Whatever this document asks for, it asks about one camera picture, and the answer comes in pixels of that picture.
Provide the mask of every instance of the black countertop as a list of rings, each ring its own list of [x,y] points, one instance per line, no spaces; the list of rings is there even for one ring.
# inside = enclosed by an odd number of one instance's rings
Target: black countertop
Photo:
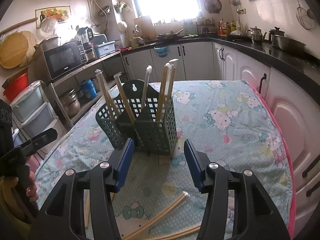
[[[295,57],[287,52],[273,47],[271,44],[253,44],[250,41],[227,41],[222,38],[182,37],[176,41],[155,42],[123,53],[131,54],[154,47],[164,47],[175,44],[212,41],[236,49],[259,62],[273,67],[286,75],[308,93],[320,105],[320,61],[308,54],[305,58]]]

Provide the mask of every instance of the teapot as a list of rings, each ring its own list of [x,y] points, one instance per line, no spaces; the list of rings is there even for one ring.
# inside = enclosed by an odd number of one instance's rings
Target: teapot
[[[250,28],[250,30],[247,30],[245,33],[252,40],[252,42],[255,44],[262,44],[262,41],[264,40],[264,38],[266,37],[266,34],[267,34],[267,33],[265,33],[264,35],[262,35],[261,30],[257,27]]]

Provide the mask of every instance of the fruit painting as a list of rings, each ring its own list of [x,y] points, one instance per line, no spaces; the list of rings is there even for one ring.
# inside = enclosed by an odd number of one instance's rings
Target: fruit painting
[[[41,22],[46,17],[55,18],[59,23],[67,22],[71,16],[70,6],[48,7],[36,10],[37,29],[41,27]]]

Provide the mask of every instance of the pink cloth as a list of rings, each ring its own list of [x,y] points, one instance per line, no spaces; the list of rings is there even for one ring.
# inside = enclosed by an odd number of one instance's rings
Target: pink cloth
[[[259,92],[252,86],[250,85],[252,90],[257,94],[257,96],[259,97],[259,99],[261,100],[261,102],[263,103],[263,105],[266,107],[266,109],[268,110],[269,115],[271,116],[271,119],[273,121],[273,123],[275,124],[275,126],[277,127],[282,141],[283,141],[283,145],[284,145],[284,150],[285,150],[285,154],[287,156],[288,159],[288,164],[289,164],[289,169],[290,169],[290,174],[292,177],[292,200],[291,200],[291,206],[290,206],[290,212],[289,212],[289,224],[288,224],[288,232],[290,235],[290,238],[293,239],[293,233],[294,233],[294,224],[295,224],[295,219],[296,219],[296,209],[297,209],[297,203],[296,203],[296,183],[294,181],[294,173],[293,173],[293,165],[292,165],[292,161],[291,161],[291,157],[289,154],[289,150],[288,150],[288,146],[287,143],[284,140],[282,131],[275,119],[275,117],[273,116],[270,108],[268,107],[267,103],[264,101],[263,97],[259,94]]]

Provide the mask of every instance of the cabinet door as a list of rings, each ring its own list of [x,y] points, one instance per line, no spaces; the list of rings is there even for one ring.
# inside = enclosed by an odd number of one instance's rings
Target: cabinet door
[[[301,229],[307,220],[304,217],[310,217],[310,212],[305,211],[312,209],[320,199],[320,188],[307,194],[320,181],[320,163],[302,176],[320,154],[320,107],[302,88],[273,68],[266,103],[282,130],[293,162],[297,190],[296,228]]]
[[[222,60],[225,69],[226,80],[236,80],[236,68],[237,68],[237,50],[228,46],[222,47]]]
[[[236,79],[246,80],[257,91],[259,91],[261,78],[264,76],[264,74],[267,75],[267,78],[262,80],[261,87],[261,95],[263,98],[266,98],[271,68],[241,52],[238,52],[237,60],[238,66],[236,70]]]
[[[212,43],[214,52],[214,79],[215,80],[226,80],[226,72],[224,64],[221,59],[222,45],[219,43]]]
[[[212,42],[181,44],[187,80],[214,80]]]
[[[153,67],[150,49],[124,55],[124,63],[127,64],[128,72],[130,72],[130,76],[133,79],[144,80],[146,76],[146,68],[149,65]],[[156,72],[152,71],[149,82],[157,82],[157,80]]]
[[[158,82],[161,82],[163,67],[170,60],[177,58],[179,59],[179,67],[176,69],[176,73],[174,76],[175,81],[186,80],[186,74],[184,73],[184,65],[182,59],[182,50],[180,45],[171,45],[167,46],[167,54],[158,54],[155,49],[151,49],[151,56],[153,60],[154,66],[152,66],[156,72],[158,77]]]

